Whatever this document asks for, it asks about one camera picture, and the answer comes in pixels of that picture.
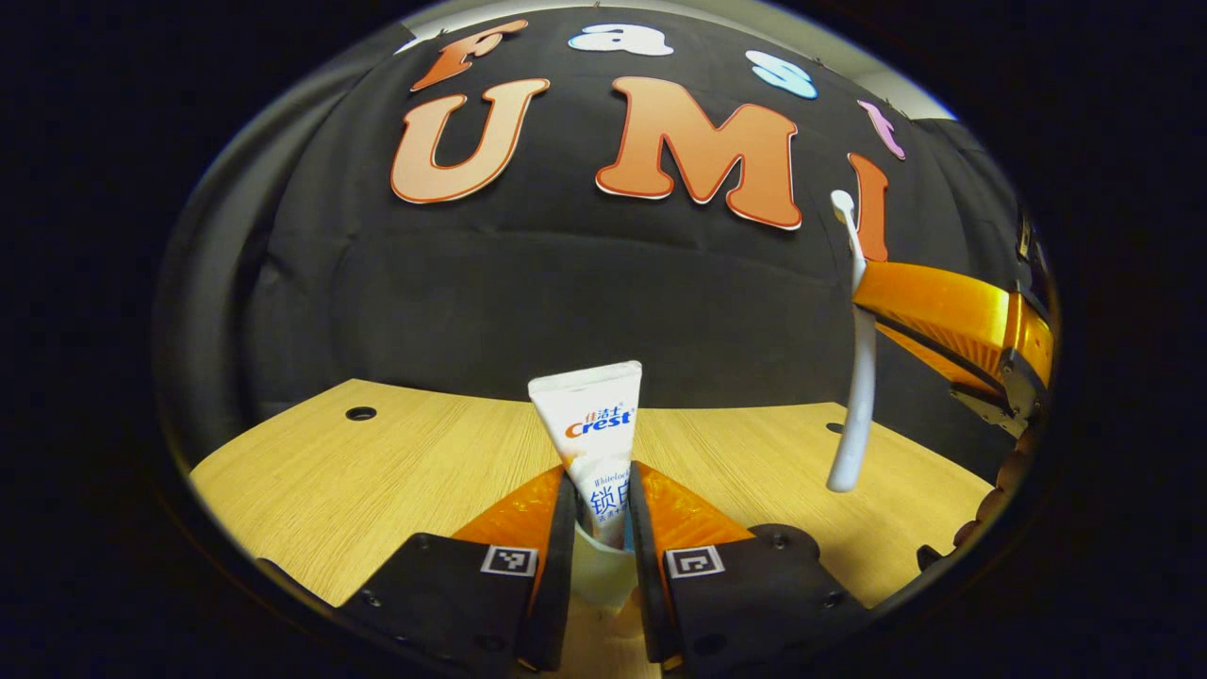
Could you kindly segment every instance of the black backdrop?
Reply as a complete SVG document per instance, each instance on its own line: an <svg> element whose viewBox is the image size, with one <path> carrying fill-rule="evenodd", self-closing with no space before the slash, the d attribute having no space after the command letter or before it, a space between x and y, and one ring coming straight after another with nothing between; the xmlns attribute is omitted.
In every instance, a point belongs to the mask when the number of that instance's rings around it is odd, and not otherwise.
<svg viewBox="0 0 1207 679"><path fill-rule="evenodd" d="M418 93L438 49L486 28L529 25L465 72ZM582 52L588 25L635 23L676 52ZM799 54L718 24L626 8L500 17L400 54L392 27L303 78L208 171L163 265L162 390L179 445L198 462L247 427L350 377L526 399L535 376L626 359L645 364L649 408L845 403L852 356L850 252L829 192L858 194L847 153L888 177L890 259L1030 283L1016 258L1016 197L967 129L911 122ZM747 49L807 69L806 100L751 72ZM713 124L756 103L793 119L785 232L724 205L730 172L695 204L602 193L625 119L619 76L684 86ZM406 111L450 94L439 164L470 157L486 88L546 77L503 174L474 194L414 205L387 185ZM875 103L905 150L893 157L857 100ZM1003 432L951 399L946 382L880 339L875 418L992 481Z"/></svg>
<svg viewBox="0 0 1207 679"><path fill-rule="evenodd" d="M2 639L16 675L351 674L205 561L159 503L175 472L148 362L163 224L274 93L401 13L258 7L28 5L6 24L28 93L10 110L28 113L10 142L29 159L11 193L12 223L27 228L6 250L14 317L30 328L6 411L16 568ZM1201 619L1188 595L1197 515L1185 481L1201 450L1188 384L1203 327L1184 271L1197 240L1170 247L1153 224L1201 218L1177 177L1179 153L1197 157L1193 109L1171 98L1194 82L1191 60L1171 55L1194 53L1196 24L1158 4L847 0L810 12L937 92L1015 170L1050 224L1073 347L1044 451L1063 470L1044 476L1059 492L1031 508L1038 521L1010 554L861 667L1188 675ZM1148 464L1158 458L1168 464Z"/></svg>

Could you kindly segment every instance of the toothpaste tube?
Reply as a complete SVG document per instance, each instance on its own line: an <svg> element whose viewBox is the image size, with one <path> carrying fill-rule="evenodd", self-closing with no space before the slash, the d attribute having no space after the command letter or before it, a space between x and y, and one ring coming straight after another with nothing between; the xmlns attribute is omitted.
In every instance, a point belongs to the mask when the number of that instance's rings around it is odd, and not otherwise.
<svg viewBox="0 0 1207 679"><path fill-rule="evenodd" d="M617 549L624 546L624 508L640 391L637 362L529 382L532 405L587 505L591 537Z"/></svg>

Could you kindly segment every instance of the blue letter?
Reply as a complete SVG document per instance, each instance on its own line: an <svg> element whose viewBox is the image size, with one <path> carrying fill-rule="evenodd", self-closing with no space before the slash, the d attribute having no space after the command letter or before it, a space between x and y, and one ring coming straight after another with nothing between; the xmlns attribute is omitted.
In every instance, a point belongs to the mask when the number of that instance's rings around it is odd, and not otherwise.
<svg viewBox="0 0 1207 679"><path fill-rule="evenodd" d="M809 77L800 66L789 64L779 57L772 57L766 52L750 49L746 58L754 62L754 75L762 77L768 84L787 89L797 96L804 99L816 99L817 88L814 87L814 78Z"/></svg>

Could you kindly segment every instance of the white toothbrush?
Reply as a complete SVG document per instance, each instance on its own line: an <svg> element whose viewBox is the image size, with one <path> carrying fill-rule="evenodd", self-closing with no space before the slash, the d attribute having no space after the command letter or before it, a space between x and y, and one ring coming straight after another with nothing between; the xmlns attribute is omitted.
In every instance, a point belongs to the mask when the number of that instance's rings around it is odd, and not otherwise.
<svg viewBox="0 0 1207 679"><path fill-rule="evenodd" d="M847 239L853 254L851 263L851 294L859 288L863 271L868 268L859 246L858 226L855 221L855 200L846 191L830 192L834 216L846 226ZM855 367L851 370L851 394L846 405L846 422L842 438L838 443L834 466L830 468L826 487L835 493L855 490L863 468L863 456L868 449L871 431L871 408L876 399L876 320L870 312L852 304L855 311Z"/></svg>

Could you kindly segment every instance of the wooden table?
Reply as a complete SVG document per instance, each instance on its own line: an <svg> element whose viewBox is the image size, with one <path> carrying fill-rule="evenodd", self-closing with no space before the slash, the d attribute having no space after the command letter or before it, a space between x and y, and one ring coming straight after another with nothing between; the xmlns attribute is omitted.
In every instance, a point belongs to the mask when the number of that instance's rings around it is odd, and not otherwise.
<svg viewBox="0 0 1207 679"><path fill-rule="evenodd" d="M354 422L349 409L377 417ZM642 409L634 457L744 526L809 532L821 561L871 607L917 575L915 554L951 544L989 484L873 425L856 491L826 490L845 409ZM558 464L529 403L351 380L243 434L193 472L198 494L255 557L339 605L416 532L448 535ZM571 603L562 675L657 677L641 637L600 639Z"/></svg>

